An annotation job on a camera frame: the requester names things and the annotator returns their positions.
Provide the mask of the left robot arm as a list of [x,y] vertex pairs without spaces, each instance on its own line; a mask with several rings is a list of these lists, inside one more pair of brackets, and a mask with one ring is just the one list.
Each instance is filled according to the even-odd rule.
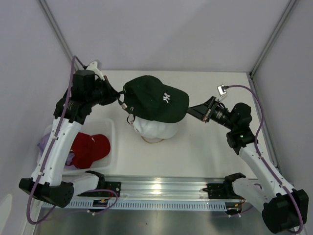
[[100,72],[78,70],[71,75],[66,92],[56,104],[52,129],[40,161],[31,176],[19,182],[19,188],[29,196],[29,206],[36,199],[64,208],[76,195],[116,195],[105,187],[105,176],[101,173],[87,170],[67,182],[63,171],[72,144],[92,108],[114,103],[118,95]]

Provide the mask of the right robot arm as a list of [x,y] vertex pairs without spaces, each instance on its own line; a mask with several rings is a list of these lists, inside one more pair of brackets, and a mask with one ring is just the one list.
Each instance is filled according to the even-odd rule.
[[224,194],[246,199],[262,215],[267,228],[274,234],[298,228],[300,233],[307,222],[309,197],[304,190],[296,190],[269,162],[258,148],[253,134],[251,107],[237,103],[231,111],[214,96],[203,104],[188,108],[188,114],[208,123],[214,121],[229,129],[227,143],[245,161],[259,180],[257,187],[243,174],[225,177]]

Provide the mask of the dark green baseball cap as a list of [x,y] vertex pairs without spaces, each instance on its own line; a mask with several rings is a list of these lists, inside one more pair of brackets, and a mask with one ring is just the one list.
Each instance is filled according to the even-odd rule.
[[180,122],[187,114],[189,95],[163,84],[157,77],[143,75],[123,86],[119,105],[128,114],[164,123]]

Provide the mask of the white baseball cap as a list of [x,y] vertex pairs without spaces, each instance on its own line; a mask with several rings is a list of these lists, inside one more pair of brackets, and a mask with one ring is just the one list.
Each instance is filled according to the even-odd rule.
[[140,117],[134,117],[128,123],[136,130],[140,136],[148,139],[170,139],[179,129],[179,123],[165,123],[150,121]]

